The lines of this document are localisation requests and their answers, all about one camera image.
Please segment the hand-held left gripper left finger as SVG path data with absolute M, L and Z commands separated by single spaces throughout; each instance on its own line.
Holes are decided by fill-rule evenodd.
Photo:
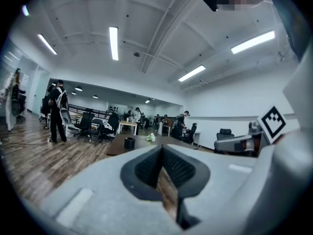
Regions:
M 136 198 L 120 178 L 140 148 L 92 163 L 43 199 L 40 208 L 79 235 L 176 235 L 181 227 L 159 201 Z

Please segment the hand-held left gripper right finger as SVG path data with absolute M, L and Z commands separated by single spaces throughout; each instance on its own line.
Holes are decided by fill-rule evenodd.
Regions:
M 162 165 L 177 189 L 174 234 L 250 235 L 251 205 L 242 187 L 258 159 L 162 145 Z

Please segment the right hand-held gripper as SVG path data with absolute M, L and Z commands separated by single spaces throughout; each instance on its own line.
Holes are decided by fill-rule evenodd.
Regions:
M 274 144 L 279 139 L 286 125 L 284 115 L 277 106 L 272 105 L 264 114 L 249 123 L 249 135 L 217 140 L 214 143 L 215 151 L 230 153 L 256 151 L 259 154 L 263 147 Z

